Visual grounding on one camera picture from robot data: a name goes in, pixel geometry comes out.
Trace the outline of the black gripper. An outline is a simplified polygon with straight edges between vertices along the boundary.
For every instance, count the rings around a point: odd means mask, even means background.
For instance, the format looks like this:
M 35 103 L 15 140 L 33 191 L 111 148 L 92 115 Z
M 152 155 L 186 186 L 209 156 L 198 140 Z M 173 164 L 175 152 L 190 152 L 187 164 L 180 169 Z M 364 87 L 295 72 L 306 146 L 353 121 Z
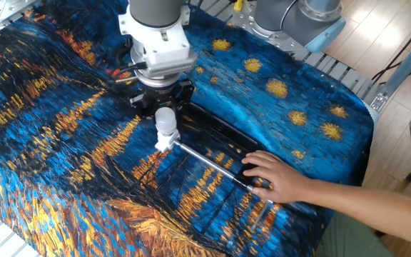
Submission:
M 195 91 L 194 83 L 189 79 L 161 88 L 143 84 L 142 88 L 143 93 L 130 98 L 129 101 L 135 112 L 144 118 L 152 118 L 157 106 L 163 104 L 173 104 L 177 111 L 181 110 L 191 102 Z

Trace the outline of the person's right hand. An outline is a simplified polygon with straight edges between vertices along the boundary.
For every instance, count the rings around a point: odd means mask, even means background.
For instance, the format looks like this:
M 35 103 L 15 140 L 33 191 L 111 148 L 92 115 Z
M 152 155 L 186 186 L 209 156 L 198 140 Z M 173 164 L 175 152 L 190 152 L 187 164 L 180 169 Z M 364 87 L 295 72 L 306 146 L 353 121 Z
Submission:
M 273 185 L 271 189 L 255 187 L 252 193 L 256 196 L 276 203 L 308 201 L 312 181 L 274 154 L 266 151 L 247 153 L 242 163 L 255 166 L 245 170 L 245 176 L 261 177 Z

